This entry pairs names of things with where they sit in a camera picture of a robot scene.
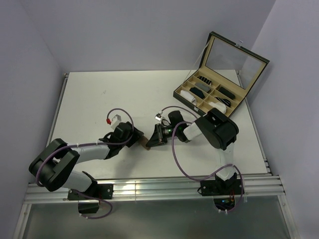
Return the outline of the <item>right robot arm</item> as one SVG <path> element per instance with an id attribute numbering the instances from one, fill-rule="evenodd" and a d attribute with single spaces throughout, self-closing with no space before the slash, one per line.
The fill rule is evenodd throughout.
<path id="1" fill-rule="evenodd" d="M 227 194 L 233 188 L 238 174 L 233 165 L 234 143 L 239 133 L 236 123 L 216 108 L 190 123 L 184 120 L 180 111 L 170 112 L 168 118 L 168 125 L 163 123 L 155 125 L 146 147 L 162 146 L 169 138 L 177 138 L 181 142 L 188 143 L 203 135 L 218 153 L 216 163 L 219 169 L 215 173 L 216 190 L 221 194 Z"/>

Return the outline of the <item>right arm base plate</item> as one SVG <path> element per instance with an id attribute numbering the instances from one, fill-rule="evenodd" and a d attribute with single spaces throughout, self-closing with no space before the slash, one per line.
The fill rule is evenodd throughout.
<path id="1" fill-rule="evenodd" d="M 241 195 L 243 186 L 240 179 L 235 180 L 205 180 L 200 182 L 198 193 L 202 196 Z"/>

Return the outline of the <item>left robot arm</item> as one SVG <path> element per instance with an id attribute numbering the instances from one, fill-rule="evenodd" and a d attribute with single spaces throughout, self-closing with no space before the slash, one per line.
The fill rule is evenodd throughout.
<path id="1" fill-rule="evenodd" d="M 147 142 L 144 133 L 130 122 L 119 123 L 112 132 L 93 143 L 69 145 L 60 138 L 53 140 L 30 164 L 28 170 L 40 187 L 53 192 L 60 188 L 79 191 L 86 199 L 95 197 L 97 181 L 85 171 L 76 171 L 76 164 L 91 160 L 107 160 L 123 147 Z"/>

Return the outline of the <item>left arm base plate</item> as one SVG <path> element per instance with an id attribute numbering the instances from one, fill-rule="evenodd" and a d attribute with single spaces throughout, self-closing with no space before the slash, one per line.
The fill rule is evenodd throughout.
<path id="1" fill-rule="evenodd" d="M 112 199 L 113 189 L 113 184 L 96 184 L 90 186 L 85 192 L 80 192 L 80 194 L 71 189 L 69 190 L 67 199 L 69 201 Z"/>

